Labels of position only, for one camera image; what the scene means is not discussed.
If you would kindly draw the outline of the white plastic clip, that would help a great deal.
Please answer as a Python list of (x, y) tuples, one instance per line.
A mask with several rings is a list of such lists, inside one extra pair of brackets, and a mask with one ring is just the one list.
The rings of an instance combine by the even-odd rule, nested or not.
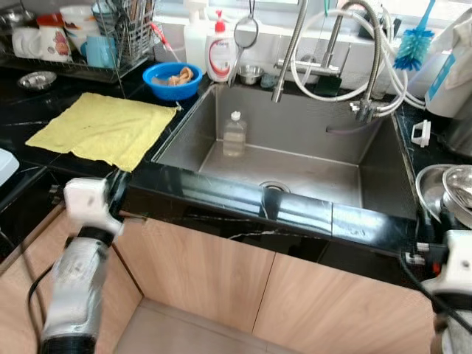
[(425, 148), (429, 145), (429, 138), (431, 138), (431, 122), (423, 120), (412, 126), (410, 137), (412, 144)]

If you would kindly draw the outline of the blue plastic bowl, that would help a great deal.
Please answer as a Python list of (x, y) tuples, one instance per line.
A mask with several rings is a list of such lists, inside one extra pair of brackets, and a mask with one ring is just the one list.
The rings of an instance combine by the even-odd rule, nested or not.
[[(180, 85), (166, 84), (172, 75), (178, 75), (184, 69), (192, 73), (191, 80)], [(144, 70), (142, 79), (156, 98), (165, 101), (189, 99), (198, 94), (199, 82), (203, 80), (205, 71), (188, 62), (161, 62)]]

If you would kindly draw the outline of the white rectangular tray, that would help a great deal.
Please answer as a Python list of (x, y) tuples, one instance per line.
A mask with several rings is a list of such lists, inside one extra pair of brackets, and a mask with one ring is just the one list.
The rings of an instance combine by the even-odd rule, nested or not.
[(8, 182), (19, 169), (20, 163), (10, 151), (0, 148), (0, 186)]

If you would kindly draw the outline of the clear plastic bottle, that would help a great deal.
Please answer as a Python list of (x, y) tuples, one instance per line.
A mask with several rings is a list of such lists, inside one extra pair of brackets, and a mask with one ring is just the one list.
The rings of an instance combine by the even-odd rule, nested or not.
[(223, 155), (242, 156), (245, 153), (246, 126), (240, 111), (233, 111), (223, 127)]

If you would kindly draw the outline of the stainless steel sink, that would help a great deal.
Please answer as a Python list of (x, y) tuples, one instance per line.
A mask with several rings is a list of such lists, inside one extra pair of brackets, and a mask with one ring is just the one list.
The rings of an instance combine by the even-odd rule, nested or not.
[[(240, 111), (245, 153), (223, 155), (223, 129)], [(158, 163), (260, 187), (287, 184), (294, 195), (412, 218), (416, 200), (394, 119), (355, 131), (347, 102), (327, 103), (241, 85), (213, 85), (156, 155)]]

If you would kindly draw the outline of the tan crumpled rag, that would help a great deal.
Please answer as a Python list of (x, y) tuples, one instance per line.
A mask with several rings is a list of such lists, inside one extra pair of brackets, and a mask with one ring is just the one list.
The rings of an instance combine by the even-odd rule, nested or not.
[(172, 75), (167, 80), (169, 86), (181, 86), (189, 83), (195, 74), (193, 74), (192, 69), (189, 66), (182, 67), (178, 74)]

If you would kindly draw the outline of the small shallow steel dish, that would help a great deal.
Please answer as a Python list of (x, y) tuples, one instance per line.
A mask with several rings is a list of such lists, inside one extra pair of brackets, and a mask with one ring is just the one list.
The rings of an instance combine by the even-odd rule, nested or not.
[(50, 71), (34, 72), (20, 77), (17, 86), (27, 91), (46, 91), (57, 79), (58, 75)]

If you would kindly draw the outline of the white blue water jug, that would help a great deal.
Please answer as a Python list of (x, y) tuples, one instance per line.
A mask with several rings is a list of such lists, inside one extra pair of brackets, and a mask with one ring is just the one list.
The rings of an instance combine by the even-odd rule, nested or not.
[(466, 10), (446, 32), (451, 34), (451, 54), (429, 86), (426, 109), (453, 118), (472, 92), (472, 9)]

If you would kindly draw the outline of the printed white mug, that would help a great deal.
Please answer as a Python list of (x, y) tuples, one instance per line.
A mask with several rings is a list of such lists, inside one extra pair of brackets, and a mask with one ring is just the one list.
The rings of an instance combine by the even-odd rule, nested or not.
[(62, 27), (39, 26), (41, 60), (54, 62), (71, 62), (72, 50)]

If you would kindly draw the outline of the white pump bottle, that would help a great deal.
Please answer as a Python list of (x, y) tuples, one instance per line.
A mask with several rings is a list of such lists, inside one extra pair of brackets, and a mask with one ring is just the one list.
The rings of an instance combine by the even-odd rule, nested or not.
[(186, 61), (202, 71), (207, 66), (207, 25), (203, 12), (209, 6), (209, 0), (183, 0), (188, 13), (188, 24), (184, 26), (184, 51)]

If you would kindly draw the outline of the dark green sponge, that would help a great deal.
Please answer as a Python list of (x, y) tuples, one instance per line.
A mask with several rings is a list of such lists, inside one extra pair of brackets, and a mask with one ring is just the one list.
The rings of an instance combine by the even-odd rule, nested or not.
[(337, 97), (341, 91), (342, 84), (343, 78), (341, 78), (341, 73), (319, 75), (316, 83), (314, 83), (313, 93), (317, 97)]

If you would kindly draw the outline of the plain white mug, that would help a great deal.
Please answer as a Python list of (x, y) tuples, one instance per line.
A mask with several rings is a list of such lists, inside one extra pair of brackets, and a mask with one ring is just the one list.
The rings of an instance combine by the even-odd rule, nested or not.
[(14, 28), (11, 41), (13, 42), (13, 53), (16, 57), (28, 58), (28, 60), (41, 58), (41, 34), (38, 28)]

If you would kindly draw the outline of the red lid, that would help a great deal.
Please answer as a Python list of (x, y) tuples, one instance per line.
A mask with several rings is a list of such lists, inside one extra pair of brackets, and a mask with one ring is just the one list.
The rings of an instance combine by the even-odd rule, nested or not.
[(45, 13), (36, 18), (39, 27), (65, 27), (60, 13)]

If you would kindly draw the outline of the chrome tap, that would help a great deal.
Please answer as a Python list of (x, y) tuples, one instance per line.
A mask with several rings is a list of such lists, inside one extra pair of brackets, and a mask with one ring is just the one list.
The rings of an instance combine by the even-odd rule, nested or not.
[[(343, 69), (341, 67), (331, 66), (331, 60), (333, 59), (333, 51), (339, 37), (341, 24), (343, 24), (344, 18), (348, 16), (350, 16), (350, 11), (342, 10), (342, 9), (321, 10), (320, 13), (314, 13), (313, 15), (310, 15), (309, 10), (308, 10), (305, 20), (304, 20), (302, 33), (297, 44), (296, 54), (294, 54), (294, 62), (289, 66), (290, 70), (287, 74), (297, 73), (298, 68), (300, 68), (304, 72), (317, 74), (317, 75), (325, 75), (325, 74), (331, 75), (331, 74), (343, 73)], [(302, 40), (303, 35), (308, 31), (309, 26), (313, 26), (313, 24), (315, 24), (316, 21), (320, 19), (324, 19), (324, 18), (334, 18), (335, 24), (333, 28), (331, 28), (330, 38), (328, 38), (328, 43), (327, 43), (328, 48), (326, 51), (324, 51), (323, 60), (320, 60), (320, 61), (300, 60), (299, 58), (297, 58), (296, 55), (298, 54), (299, 44), (300, 44), (300, 41)], [(281, 55), (279, 57), (279, 60), (276, 62), (276, 64), (274, 64), (274, 68), (279, 70), (279, 73), (283, 64), (283, 58), (285, 56), (285, 53)]]

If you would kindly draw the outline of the flexible steel faucet spout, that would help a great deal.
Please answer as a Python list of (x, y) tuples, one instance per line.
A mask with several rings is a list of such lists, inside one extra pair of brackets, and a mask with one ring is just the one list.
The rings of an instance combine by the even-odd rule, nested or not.
[(282, 93), (284, 90), (284, 83), (287, 73), (289, 72), (289, 66), (295, 61), (294, 54), (296, 54), (297, 44), (300, 39), (304, 20), (308, 11), (309, 0), (298, 0), (298, 13), (297, 18), (294, 21), (294, 29), (292, 31), (292, 37), (290, 38), (288, 48), (283, 58), (283, 64), (280, 69), (279, 77), (277, 77), (276, 84), (274, 84), (271, 100), (273, 103), (280, 103)]

